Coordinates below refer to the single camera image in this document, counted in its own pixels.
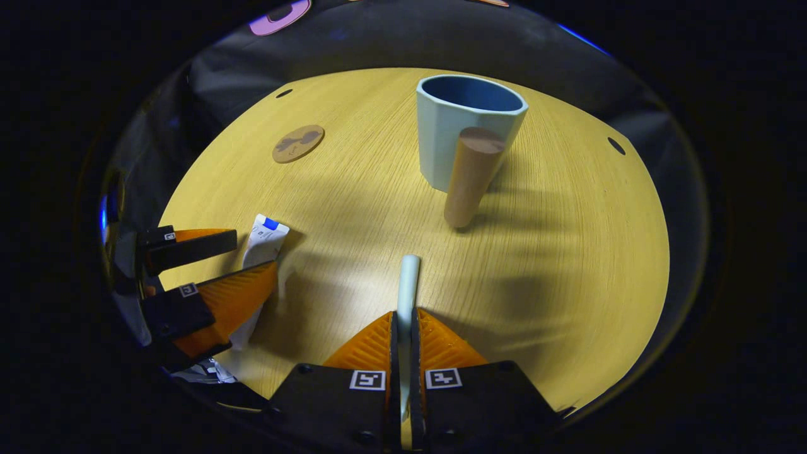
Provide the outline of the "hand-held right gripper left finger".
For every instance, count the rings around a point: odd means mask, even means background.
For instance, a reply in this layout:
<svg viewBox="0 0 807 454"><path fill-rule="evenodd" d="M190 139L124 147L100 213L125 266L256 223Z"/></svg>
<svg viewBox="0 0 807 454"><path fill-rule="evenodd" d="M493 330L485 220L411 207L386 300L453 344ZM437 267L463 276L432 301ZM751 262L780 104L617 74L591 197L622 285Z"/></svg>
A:
<svg viewBox="0 0 807 454"><path fill-rule="evenodd" d="M397 315L361 329L323 364L297 364L268 400L268 434L291 453L400 451Z"/></svg>

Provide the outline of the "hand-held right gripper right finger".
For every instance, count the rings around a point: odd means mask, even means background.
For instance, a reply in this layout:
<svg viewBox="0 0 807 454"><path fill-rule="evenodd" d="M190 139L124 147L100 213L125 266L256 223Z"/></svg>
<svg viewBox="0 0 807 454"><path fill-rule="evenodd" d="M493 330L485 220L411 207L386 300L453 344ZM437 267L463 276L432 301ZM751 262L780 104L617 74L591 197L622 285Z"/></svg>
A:
<svg viewBox="0 0 807 454"><path fill-rule="evenodd" d="M536 453L559 428L513 361L490 362L423 308L412 311L413 448L424 453Z"/></svg>

